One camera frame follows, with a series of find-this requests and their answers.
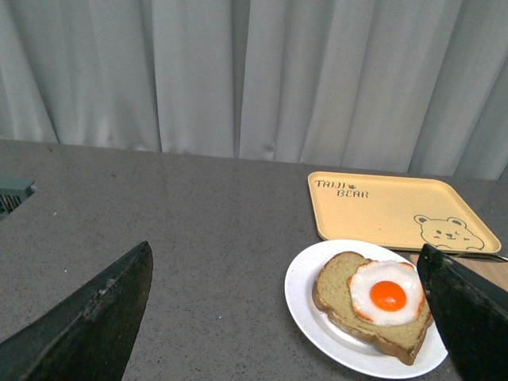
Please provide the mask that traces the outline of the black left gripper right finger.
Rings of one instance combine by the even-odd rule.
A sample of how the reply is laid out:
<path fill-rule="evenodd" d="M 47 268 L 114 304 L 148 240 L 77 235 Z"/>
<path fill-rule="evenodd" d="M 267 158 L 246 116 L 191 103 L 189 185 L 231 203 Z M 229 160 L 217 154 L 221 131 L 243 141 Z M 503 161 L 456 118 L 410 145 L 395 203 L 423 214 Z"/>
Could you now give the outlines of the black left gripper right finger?
<path fill-rule="evenodd" d="M 424 244 L 418 274 L 460 378 L 507 379 L 507 291 Z"/>

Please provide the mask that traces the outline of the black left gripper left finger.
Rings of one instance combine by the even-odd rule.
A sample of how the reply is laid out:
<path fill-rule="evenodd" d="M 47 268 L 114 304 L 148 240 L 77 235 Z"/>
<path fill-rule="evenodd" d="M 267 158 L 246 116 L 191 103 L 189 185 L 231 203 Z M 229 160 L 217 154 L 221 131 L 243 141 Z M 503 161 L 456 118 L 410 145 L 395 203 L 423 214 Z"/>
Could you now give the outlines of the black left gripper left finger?
<path fill-rule="evenodd" d="M 3 380 L 120 380 L 152 283 L 143 241 L 1 343 Z"/>

